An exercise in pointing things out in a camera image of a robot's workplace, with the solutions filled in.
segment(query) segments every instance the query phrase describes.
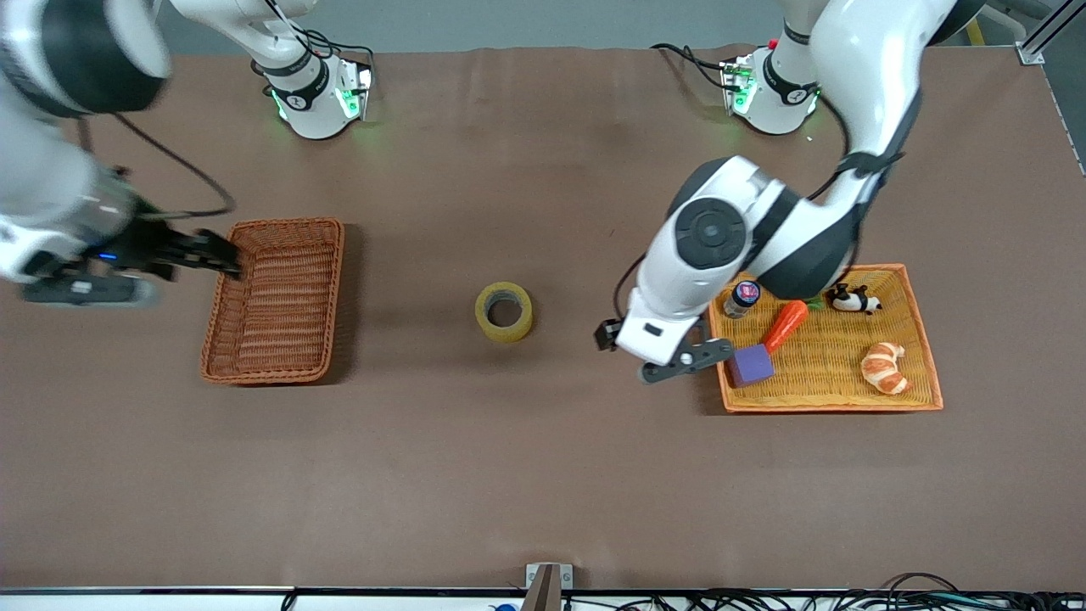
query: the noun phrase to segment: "wicker basket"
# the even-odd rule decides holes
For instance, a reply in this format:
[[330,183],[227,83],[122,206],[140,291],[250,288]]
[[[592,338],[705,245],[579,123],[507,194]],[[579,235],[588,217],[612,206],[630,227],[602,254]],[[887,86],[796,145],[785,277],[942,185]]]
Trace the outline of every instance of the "wicker basket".
[[343,225],[334,218],[238,222],[242,279],[219,276],[200,358],[213,384],[314,382],[331,364]]
[[[735,281],[750,279],[740,277]],[[943,395],[935,373],[931,347],[924,335],[917,300],[905,265],[856,265],[845,280],[850,287],[868,284],[883,309],[872,316],[839,313],[826,305],[811,310],[807,321],[773,354],[776,373],[765,382],[732,389],[727,367],[718,365],[724,409],[730,412],[894,412],[943,409]],[[783,302],[768,291],[740,320],[723,316],[728,289],[712,302],[709,322],[715,338],[731,340],[736,348],[759,344],[776,318]],[[900,395],[883,395],[860,374],[860,361],[880,342],[905,347],[898,362],[912,389]]]

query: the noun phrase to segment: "panda figurine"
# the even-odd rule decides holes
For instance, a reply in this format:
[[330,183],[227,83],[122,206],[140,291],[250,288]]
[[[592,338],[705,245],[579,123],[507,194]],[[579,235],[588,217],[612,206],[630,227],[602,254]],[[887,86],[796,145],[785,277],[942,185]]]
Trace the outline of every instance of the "panda figurine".
[[882,310],[882,303],[877,296],[868,296],[868,284],[861,284],[853,292],[848,292],[848,284],[841,282],[831,288],[826,293],[830,300],[830,307],[842,313],[866,313],[869,317],[875,310]]

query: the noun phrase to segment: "gray floor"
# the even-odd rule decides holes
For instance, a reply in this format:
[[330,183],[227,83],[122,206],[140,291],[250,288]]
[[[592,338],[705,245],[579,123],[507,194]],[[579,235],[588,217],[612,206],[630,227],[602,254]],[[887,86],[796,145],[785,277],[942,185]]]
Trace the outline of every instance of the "gray floor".
[[[780,35],[781,10],[767,0],[324,0],[306,27],[380,52],[466,51],[478,48],[645,48],[656,42],[705,49],[763,42]],[[216,31],[162,3],[159,23],[175,53],[239,53]],[[998,25],[981,21],[989,44],[1009,43]],[[950,43],[968,43],[959,35]],[[1070,136],[1086,150],[1086,16],[1045,51],[1052,91]]]

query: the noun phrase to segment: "small bottle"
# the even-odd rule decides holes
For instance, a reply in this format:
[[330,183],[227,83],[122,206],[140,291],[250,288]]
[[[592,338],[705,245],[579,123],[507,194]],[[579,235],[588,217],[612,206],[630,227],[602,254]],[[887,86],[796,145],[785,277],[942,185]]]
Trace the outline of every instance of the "small bottle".
[[731,294],[724,300],[724,316],[729,319],[742,319],[750,308],[754,308],[759,296],[761,296],[761,287],[758,285],[758,282],[741,281],[735,284]]

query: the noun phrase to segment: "orange wicker tray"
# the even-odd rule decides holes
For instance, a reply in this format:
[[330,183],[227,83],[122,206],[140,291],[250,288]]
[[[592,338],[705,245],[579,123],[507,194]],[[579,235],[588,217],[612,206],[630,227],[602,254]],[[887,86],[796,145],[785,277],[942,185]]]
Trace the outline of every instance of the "orange wicker tray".
[[[735,281],[750,279],[745,275]],[[724,409],[730,412],[915,412],[943,409],[943,394],[935,361],[920,319],[920,308],[909,284],[905,265],[855,265],[845,277],[850,287],[868,284],[883,309],[868,317],[838,313],[826,305],[810,316],[773,354],[776,373],[765,382],[732,389],[727,367],[717,366]],[[762,292],[746,317],[737,321],[723,316],[721,305],[730,284],[709,308],[714,338],[731,340],[736,348],[761,342],[783,302]],[[860,361],[880,342],[905,347],[898,362],[912,389],[900,395],[883,395],[860,374]]]

